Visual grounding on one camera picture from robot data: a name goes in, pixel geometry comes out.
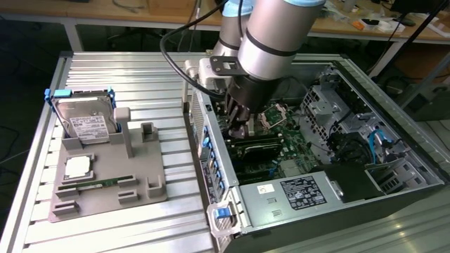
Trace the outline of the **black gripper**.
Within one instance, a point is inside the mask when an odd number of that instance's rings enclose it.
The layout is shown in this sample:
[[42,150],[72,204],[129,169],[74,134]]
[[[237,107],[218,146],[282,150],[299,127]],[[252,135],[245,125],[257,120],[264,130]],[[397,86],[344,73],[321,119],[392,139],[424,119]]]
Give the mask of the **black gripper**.
[[224,97],[229,137],[242,139],[248,136],[246,122],[268,104],[280,81],[280,79],[258,80],[249,75],[232,78]]

